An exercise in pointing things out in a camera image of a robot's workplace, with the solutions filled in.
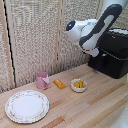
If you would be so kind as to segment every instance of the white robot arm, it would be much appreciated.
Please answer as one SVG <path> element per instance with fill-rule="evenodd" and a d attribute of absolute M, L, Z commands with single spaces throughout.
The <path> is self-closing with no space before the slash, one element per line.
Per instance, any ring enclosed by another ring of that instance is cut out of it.
<path fill-rule="evenodd" d="M 66 27 L 69 40 L 85 53 L 97 56 L 101 37 L 116 21 L 127 3 L 128 0 L 104 0 L 98 20 L 71 21 Z"/>

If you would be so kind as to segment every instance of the plate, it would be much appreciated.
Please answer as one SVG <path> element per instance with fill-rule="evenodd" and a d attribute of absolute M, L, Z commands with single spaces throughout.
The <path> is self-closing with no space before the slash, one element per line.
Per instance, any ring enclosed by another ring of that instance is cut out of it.
<path fill-rule="evenodd" d="M 7 116 L 18 123 L 36 122 L 43 118 L 48 110 L 48 98 L 44 94 L 33 90 L 14 94 L 5 105 Z"/>

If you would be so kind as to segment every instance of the small cup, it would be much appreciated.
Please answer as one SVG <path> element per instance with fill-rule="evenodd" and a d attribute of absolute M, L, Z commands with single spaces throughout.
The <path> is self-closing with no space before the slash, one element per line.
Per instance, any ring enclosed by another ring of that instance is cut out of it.
<path fill-rule="evenodd" d="M 36 79 L 37 79 L 37 88 L 46 89 L 48 87 L 49 77 L 46 72 L 38 72 Z"/>

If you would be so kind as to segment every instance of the wooden countertop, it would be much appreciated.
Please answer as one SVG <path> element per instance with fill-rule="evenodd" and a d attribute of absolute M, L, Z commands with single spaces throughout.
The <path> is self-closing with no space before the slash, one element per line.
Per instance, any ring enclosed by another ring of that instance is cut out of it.
<path fill-rule="evenodd" d="M 76 93 L 70 87 L 70 81 L 78 78 L 88 84 L 83 93 Z M 66 88 L 58 89 L 53 84 L 55 79 L 60 79 Z M 9 97 L 23 90 L 42 92 L 49 99 L 50 109 L 38 122 L 18 124 L 11 121 L 5 113 Z M 0 94 L 0 128 L 109 128 L 127 101 L 126 76 L 113 79 L 84 64 L 50 76 L 46 90 L 38 89 L 36 82 L 33 82 Z"/>

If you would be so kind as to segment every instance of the small white bowl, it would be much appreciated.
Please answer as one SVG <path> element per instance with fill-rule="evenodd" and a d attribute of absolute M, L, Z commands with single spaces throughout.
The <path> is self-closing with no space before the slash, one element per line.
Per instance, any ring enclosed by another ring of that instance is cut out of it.
<path fill-rule="evenodd" d="M 85 88 L 76 88 L 74 87 L 74 82 L 78 81 L 79 82 L 80 79 L 74 79 L 71 81 L 71 88 L 75 91 L 75 92 L 84 92 L 87 88 L 87 83 L 84 81 L 84 85 L 85 85 Z"/>

